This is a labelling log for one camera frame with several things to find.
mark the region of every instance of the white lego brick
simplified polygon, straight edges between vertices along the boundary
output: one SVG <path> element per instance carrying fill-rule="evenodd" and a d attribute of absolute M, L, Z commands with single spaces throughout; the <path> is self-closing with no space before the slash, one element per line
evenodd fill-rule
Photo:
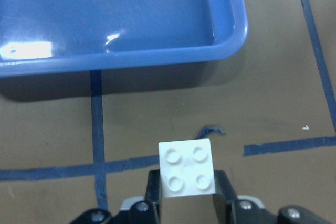
<path fill-rule="evenodd" d="M 215 193 L 209 139 L 159 143 L 164 198 Z"/>

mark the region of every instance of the blue tray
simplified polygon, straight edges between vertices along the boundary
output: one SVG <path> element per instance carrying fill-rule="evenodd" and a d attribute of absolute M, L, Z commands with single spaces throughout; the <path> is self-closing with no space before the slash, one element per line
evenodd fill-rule
<path fill-rule="evenodd" d="M 0 0 L 0 77 L 223 59 L 247 30 L 243 0 Z"/>

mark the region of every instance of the robotic claw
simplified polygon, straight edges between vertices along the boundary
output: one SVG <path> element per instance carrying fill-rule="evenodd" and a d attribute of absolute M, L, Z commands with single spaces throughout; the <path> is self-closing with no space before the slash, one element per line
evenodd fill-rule
<path fill-rule="evenodd" d="M 253 201 L 238 199 L 224 171 L 215 170 L 214 176 L 213 203 L 220 224 L 331 224 L 299 206 L 283 207 L 277 216 L 273 215 Z M 152 170 L 143 200 L 122 209 L 114 217 L 105 210 L 88 210 L 70 224 L 159 224 L 160 188 L 160 170 Z"/>

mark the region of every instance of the metal bolt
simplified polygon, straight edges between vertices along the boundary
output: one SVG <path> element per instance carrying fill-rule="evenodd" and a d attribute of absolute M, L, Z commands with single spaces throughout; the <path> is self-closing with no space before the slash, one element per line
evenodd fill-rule
<path fill-rule="evenodd" d="M 102 212 L 93 212 L 91 215 L 91 219 L 93 222 L 101 222 L 105 218 L 105 215 Z"/>
<path fill-rule="evenodd" d="M 300 212 L 298 210 L 294 209 L 294 208 L 289 208 L 287 210 L 287 212 L 288 212 L 289 217 L 292 218 L 292 219 L 299 219 L 300 218 Z"/>
<path fill-rule="evenodd" d="M 148 204 L 146 202 L 139 202 L 136 207 L 139 212 L 146 212 L 148 210 Z"/>
<path fill-rule="evenodd" d="M 243 208 L 244 210 L 251 210 L 252 209 L 252 204 L 251 202 L 247 200 L 243 200 L 240 202 L 240 207 Z"/>

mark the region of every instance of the lego stud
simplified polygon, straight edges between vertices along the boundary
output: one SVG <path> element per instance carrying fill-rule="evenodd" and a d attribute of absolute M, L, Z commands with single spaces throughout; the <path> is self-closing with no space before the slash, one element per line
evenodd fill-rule
<path fill-rule="evenodd" d="M 207 152 L 200 146 L 197 146 L 194 148 L 193 151 L 193 158 L 198 161 L 198 162 L 202 162 L 205 161 L 207 158 Z"/>
<path fill-rule="evenodd" d="M 204 174 L 200 174 L 196 177 L 195 184 L 199 190 L 206 190 L 210 186 L 210 179 Z"/>
<path fill-rule="evenodd" d="M 179 177 L 173 176 L 168 180 L 168 188 L 170 191 L 176 193 L 180 191 L 182 187 L 183 187 L 183 181 Z"/>
<path fill-rule="evenodd" d="M 171 164 L 176 164 L 180 161 L 181 155 L 180 153 L 173 148 L 170 148 L 166 152 L 166 160 Z"/>

